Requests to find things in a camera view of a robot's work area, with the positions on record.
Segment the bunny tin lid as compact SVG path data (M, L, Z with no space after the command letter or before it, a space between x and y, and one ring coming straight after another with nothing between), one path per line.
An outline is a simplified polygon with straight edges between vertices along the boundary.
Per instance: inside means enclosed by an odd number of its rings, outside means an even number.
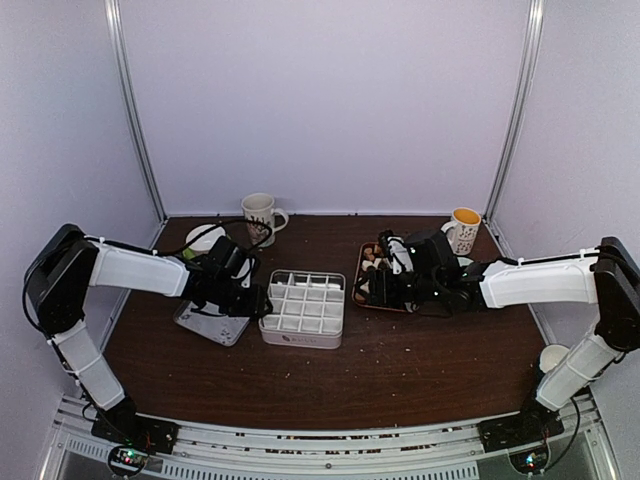
M214 304L199 309L193 302L184 302L174 314L174 322L214 343L234 346L250 323L248 317L230 317Z

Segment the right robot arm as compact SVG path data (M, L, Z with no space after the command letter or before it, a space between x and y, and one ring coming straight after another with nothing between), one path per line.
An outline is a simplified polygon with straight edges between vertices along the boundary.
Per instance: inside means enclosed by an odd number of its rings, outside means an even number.
M439 305L447 315L521 304L597 305L594 326L545 372L533 399L514 417L513 433L526 442L610 364L639 347L639 268L616 237L574 254L479 262L454 253L442 231L402 238L385 230L361 252L353 299L410 313Z

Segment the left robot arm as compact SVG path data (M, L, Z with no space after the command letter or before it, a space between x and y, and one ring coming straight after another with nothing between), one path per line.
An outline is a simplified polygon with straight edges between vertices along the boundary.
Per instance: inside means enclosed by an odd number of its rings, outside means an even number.
M212 235L213 243L207 252L186 258L181 248L144 249L92 237L67 223L25 273L25 316L123 444L137 442L144 424L88 332L87 295L95 288L140 291L185 300L198 313L214 306L224 317L258 320L273 310L266 289L252 280L260 261L254 247L244 248L230 237L228 225L223 221L196 234L196 240Z

